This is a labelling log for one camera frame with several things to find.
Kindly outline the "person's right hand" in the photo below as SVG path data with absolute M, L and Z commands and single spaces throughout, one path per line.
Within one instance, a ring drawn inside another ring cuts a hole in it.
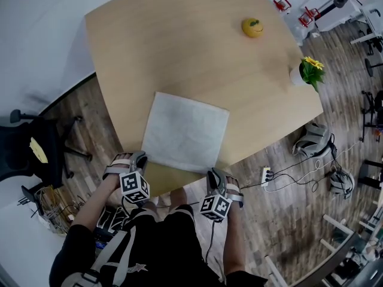
M 226 188 L 228 191 L 235 191 L 240 193 L 239 182 L 233 176 L 226 175 Z

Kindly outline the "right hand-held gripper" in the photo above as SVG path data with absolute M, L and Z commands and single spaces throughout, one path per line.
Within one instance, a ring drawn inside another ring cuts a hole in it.
M 235 191 L 228 191 L 226 188 L 226 178 L 229 175 L 223 170 L 212 168 L 206 176 L 206 196 L 199 205 L 199 212 L 206 218 L 221 222 L 227 217 L 233 202 L 237 202 L 239 208 L 244 206 L 244 195 Z

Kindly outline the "person's left hand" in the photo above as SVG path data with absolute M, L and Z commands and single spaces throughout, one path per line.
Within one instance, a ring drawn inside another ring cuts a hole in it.
M 112 162 L 112 166 L 114 165 L 130 165 L 130 157 L 131 157 L 131 153 L 126 153 L 126 152 L 123 152 L 123 153 L 119 153 L 115 156 L 113 162 Z

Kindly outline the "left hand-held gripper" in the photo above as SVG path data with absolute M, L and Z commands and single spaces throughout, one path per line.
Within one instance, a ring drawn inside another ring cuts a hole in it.
M 144 151 L 131 153 L 130 165 L 108 165 L 102 176 L 105 180 L 110 175 L 118 177 L 122 197 L 130 204 L 143 206 L 150 198 L 150 185 L 144 178 L 148 157 Z

